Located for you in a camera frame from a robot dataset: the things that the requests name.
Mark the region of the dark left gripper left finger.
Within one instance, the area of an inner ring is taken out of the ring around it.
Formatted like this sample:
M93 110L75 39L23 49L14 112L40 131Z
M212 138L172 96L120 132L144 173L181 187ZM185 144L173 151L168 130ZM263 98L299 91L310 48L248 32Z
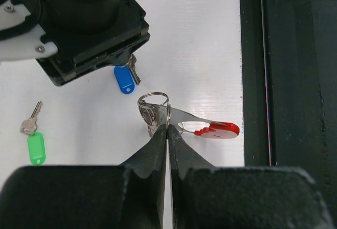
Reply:
M166 125L120 165L24 166L1 190L1 228L162 228Z

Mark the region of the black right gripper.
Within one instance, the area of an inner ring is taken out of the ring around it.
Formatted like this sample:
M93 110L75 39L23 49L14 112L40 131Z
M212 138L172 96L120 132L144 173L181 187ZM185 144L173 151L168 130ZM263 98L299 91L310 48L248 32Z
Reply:
M125 65L150 39L145 10L136 0L121 0L116 22L91 35L56 27L44 13L39 22L43 43L54 43L57 53L37 62L54 85L62 86L106 66Z

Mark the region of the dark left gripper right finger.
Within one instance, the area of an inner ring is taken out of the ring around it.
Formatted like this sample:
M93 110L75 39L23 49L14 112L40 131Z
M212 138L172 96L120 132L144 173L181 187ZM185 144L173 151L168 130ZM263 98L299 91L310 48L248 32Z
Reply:
M216 167L168 128L174 228L334 228L298 167Z

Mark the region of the key with blue oval tag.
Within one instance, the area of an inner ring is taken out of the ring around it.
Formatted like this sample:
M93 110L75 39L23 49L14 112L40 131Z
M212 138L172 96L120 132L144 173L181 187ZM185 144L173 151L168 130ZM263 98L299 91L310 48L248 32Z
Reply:
M114 67L114 76L123 94L130 94L135 90L136 85L140 85L141 79L136 72L137 59L132 54L125 65Z

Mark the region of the red handled metal key organizer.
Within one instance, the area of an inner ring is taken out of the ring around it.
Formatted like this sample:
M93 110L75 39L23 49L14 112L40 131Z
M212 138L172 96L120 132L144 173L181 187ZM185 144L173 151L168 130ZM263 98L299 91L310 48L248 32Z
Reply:
M163 96L165 101L161 104L148 103L145 99L151 96ZM233 139L240 134L240 128L234 123L212 121L197 117L181 109L173 108L169 103L168 95L163 92L144 94L138 99L137 105L142 119L147 124L150 136L153 136L157 128L162 124L172 125L181 133L191 133L198 137L210 139ZM189 131L183 127L184 122L202 122L208 126L199 130Z

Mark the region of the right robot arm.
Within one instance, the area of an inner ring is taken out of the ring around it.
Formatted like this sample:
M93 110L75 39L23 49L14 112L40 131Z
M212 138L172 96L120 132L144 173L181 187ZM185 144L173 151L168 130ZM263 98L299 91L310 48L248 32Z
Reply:
M136 0L1 0L1 61L34 59L56 86L133 68L150 39L145 15Z

